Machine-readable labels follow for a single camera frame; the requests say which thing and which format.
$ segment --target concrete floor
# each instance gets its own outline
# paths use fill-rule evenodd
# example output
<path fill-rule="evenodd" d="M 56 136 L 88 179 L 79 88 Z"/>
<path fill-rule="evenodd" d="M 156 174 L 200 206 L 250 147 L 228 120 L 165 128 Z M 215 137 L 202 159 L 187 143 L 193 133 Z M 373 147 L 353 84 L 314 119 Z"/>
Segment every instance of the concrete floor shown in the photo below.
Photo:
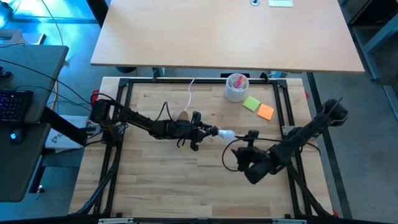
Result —
<path fill-rule="evenodd" d="M 100 87 L 102 77 L 152 76 L 150 68 L 139 68 L 137 72 L 123 74 L 112 67 L 92 67 L 90 58 L 100 32 L 98 25 L 60 24 L 59 26 L 65 45 L 70 48 L 67 63 L 60 73 L 60 80 L 83 97 L 88 99 L 92 90 Z M 18 28 L 24 32 L 43 32 L 48 35 L 45 44 L 60 44 L 54 24 L 12 22 L 8 23 L 7 28 Z M 218 77 L 221 72 L 236 71 L 173 68 L 167 69 L 165 75 Z M 258 77 L 261 71 L 249 73 L 252 77 Z M 302 78 L 305 89 L 310 93 L 306 75 L 291 74 L 288 77 Z M 398 133 L 398 122 L 382 86 L 369 81 L 368 72 L 364 75 L 316 73 L 315 79 L 322 101 L 343 97 L 341 103 L 349 110 L 347 122 L 342 127 L 330 129 L 330 132 L 353 218 L 398 223 L 398 179 L 396 178 L 398 164 L 395 162 L 398 150 L 394 140 Z M 79 101 L 76 96 L 62 87 L 60 94 L 76 102 Z M 315 116 L 312 98 L 308 100 L 308 105 L 312 116 Z M 87 111 L 66 103 L 60 103 L 59 113 L 88 115 Z M 332 205 L 340 212 L 322 137 L 319 138 L 318 144 L 322 150 L 323 169 Z M 42 184 L 47 190 L 46 193 L 27 194 L 21 203 L 0 203 L 0 220 L 66 215 L 82 154 L 83 151 L 77 151 L 53 158 L 63 161 L 65 166 L 70 167 L 55 167 L 45 171 Z"/>

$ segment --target white pen holder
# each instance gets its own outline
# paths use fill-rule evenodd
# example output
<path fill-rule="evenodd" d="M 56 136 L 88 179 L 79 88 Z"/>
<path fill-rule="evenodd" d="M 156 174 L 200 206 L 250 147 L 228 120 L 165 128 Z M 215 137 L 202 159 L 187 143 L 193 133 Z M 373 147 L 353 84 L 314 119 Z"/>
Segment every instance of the white pen holder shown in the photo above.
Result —
<path fill-rule="evenodd" d="M 225 83 L 225 91 L 224 91 L 224 96 L 225 98 L 229 99 L 231 102 L 239 102 L 244 99 L 244 96 L 246 95 L 246 91 L 249 88 L 249 80 L 246 79 L 246 81 L 243 83 L 243 85 L 240 88 L 235 88 L 236 82 L 238 81 L 238 78 L 240 76 L 243 76 L 242 74 L 239 73 L 234 73 L 230 75 Z"/>

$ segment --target light wood desk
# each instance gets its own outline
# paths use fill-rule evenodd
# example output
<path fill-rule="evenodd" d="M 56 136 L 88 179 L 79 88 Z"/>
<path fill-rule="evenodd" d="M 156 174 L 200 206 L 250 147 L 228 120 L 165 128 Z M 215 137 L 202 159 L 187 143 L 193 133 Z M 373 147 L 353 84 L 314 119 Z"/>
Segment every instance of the light wood desk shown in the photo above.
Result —
<path fill-rule="evenodd" d="M 338 1 L 112 0 L 92 65 L 363 73 Z"/>
<path fill-rule="evenodd" d="M 100 92 L 116 96 L 119 78 L 104 77 Z M 287 79 L 290 102 L 297 126 L 310 120 L 310 112 L 301 79 Z M 170 112 L 184 108 L 188 100 L 187 84 L 135 83 L 130 107 L 144 116 L 155 118 L 164 101 Z M 192 102 L 188 112 L 196 110 L 202 121 L 237 134 L 250 129 L 260 131 L 260 137 L 280 139 L 277 113 L 270 121 L 258 117 L 240 103 L 229 102 L 222 84 L 193 84 Z M 251 85 L 251 95 L 276 108 L 270 85 Z M 167 119 L 164 112 L 161 119 Z M 221 163 L 225 147 L 219 137 L 206 138 L 198 152 L 176 147 L 177 140 L 156 140 L 144 130 L 130 125 L 127 129 L 119 166 L 112 214 L 124 217 L 160 218 L 283 218 L 292 211 L 292 199 L 286 169 L 277 175 L 267 175 L 252 185 L 243 173 L 226 170 Z M 232 148 L 244 143 L 233 144 Z M 256 141 L 256 146 L 268 149 L 273 142 Z M 78 174 L 70 211 L 77 211 L 98 185 L 105 146 L 92 144 L 85 149 Z M 308 188 L 324 208 L 331 212 L 331 203 L 318 151 L 305 146 L 302 153 Z M 236 167 L 236 158 L 228 151 L 226 164 Z M 104 209 L 105 190 L 102 200 Z M 303 209 L 301 193 L 298 194 Z"/>

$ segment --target computer mouse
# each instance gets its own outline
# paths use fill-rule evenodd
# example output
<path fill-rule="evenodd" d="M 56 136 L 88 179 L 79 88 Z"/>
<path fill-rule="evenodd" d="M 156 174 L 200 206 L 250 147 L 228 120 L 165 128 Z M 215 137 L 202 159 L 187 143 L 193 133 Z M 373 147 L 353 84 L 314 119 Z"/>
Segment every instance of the computer mouse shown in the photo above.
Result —
<path fill-rule="evenodd" d="M 12 144 L 20 144 L 25 141 L 25 138 L 26 138 L 26 128 L 24 127 L 11 128 L 10 142 Z"/>

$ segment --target black keyboard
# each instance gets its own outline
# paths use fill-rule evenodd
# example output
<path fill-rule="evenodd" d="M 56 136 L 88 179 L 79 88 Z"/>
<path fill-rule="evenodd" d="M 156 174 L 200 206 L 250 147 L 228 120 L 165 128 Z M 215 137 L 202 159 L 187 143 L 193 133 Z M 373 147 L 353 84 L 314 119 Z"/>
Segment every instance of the black keyboard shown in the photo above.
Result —
<path fill-rule="evenodd" d="M 0 122 L 23 123 L 32 96 L 29 90 L 0 90 Z"/>

